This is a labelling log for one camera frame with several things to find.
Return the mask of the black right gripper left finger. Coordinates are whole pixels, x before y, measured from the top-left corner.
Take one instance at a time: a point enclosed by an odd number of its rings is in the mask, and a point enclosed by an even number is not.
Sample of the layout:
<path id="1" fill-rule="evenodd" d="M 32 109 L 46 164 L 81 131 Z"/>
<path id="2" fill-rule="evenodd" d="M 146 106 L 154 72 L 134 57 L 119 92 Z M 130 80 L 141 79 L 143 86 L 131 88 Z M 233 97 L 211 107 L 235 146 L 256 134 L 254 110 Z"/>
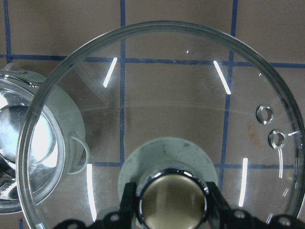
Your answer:
<path id="1" fill-rule="evenodd" d="M 135 225 L 136 183 L 126 183 L 120 206 L 117 211 L 106 214 L 103 219 L 97 219 L 91 225 L 76 219 L 65 220 L 57 229 L 133 229 Z"/>

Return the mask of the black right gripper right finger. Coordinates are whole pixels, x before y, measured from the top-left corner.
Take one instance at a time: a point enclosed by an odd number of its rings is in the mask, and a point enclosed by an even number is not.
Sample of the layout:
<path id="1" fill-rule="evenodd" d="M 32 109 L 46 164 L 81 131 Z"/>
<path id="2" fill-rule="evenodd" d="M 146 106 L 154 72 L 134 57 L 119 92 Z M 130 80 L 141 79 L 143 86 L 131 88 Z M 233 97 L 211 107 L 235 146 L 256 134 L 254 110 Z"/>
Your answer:
<path id="1" fill-rule="evenodd" d="M 290 215 L 273 216 L 266 223 L 245 210 L 231 208 L 214 182 L 207 182 L 207 220 L 212 229 L 298 229 L 299 219 Z"/>

